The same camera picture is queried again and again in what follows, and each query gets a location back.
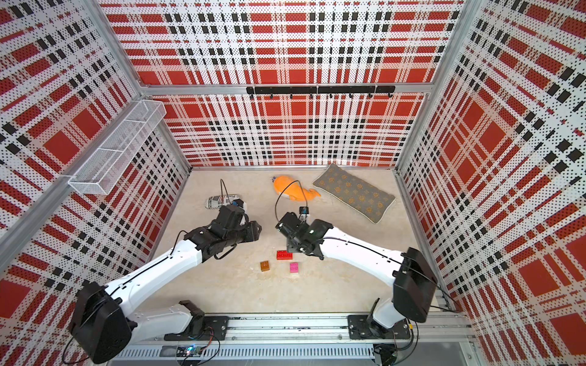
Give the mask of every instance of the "patterned cushion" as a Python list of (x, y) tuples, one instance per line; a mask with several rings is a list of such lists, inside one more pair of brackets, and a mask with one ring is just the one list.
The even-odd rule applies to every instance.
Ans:
[(348, 174), (341, 167), (331, 164), (314, 181), (321, 188), (340, 201), (366, 216), (373, 224), (383, 218), (384, 213), (395, 201), (395, 196), (381, 191), (372, 184)]

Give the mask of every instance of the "mounting plate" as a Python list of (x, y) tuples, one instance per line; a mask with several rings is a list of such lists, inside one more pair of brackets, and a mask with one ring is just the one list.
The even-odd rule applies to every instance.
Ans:
[[(228, 329), (228, 319), (227, 316), (205, 316), (203, 318), (203, 328), (206, 329), (211, 327), (214, 330), (214, 336), (223, 341), (226, 339), (226, 331)], [(180, 333), (180, 334), (166, 334), (165, 340), (166, 341), (190, 341), (193, 340), (194, 337), (197, 337), (199, 334), (188, 334), (188, 333)]]
[[(368, 315), (348, 315), (348, 333), (350, 339), (379, 339), (372, 335), (366, 318)], [(398, 321), (390, 330), (395, 339), (411, 339), (411, 331), (407, 319)]]

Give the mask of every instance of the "wire mesh basket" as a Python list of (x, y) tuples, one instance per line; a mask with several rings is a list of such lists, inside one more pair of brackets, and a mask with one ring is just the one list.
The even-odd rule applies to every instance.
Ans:
[(165, 116), (160, 101), (141, 100), (69, 179), (81, 194), (109, 194), (138, 149)]

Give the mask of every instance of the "plaid wall panel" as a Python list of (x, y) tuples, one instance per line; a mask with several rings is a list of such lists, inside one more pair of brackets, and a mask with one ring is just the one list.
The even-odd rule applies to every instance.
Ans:
[(423, 94), (155, 99), (192, 166), (394, 166)]
[(77, 291), (146, 263), (185, 177), (155, 130), (108, 196), (65, 199), (2, 273), (0, 364), (61, 364)]
[(0, 5), (0, 235), (133, 96), (78, 2)]
[(429, 82), (463, 2), (99, 0), (156, 85)]
[(404, 178), (495, 365), (586, 362), (586, 2), (484, 1)]

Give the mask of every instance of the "stuffed fish toy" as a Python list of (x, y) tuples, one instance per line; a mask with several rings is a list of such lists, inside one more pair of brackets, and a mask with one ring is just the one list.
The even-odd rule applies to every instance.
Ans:
[(283, 196), (289, 197), (291, 201), (305, 201), (305, 199), (311, 201), (315, 197), (321, 197), (321, 194), (319, 194), (318, 191), (316, 191), (315, 189), (302, 189), (297, 182), (295, 182), (294, 184), (290, 185), (289, 188), (287, 188), (287, 186), (289, 186), (289, 184), (291, 184), (291, 182), (294, 181), (295, 179), (291, 179), (286, 175), (272, 177), (272, 185), (273, 187), (275, 187), (275, 191), (280, 194), (281, 192), (283, 192), (284, 189), (287, 189), (286, 192), (283, 192)]

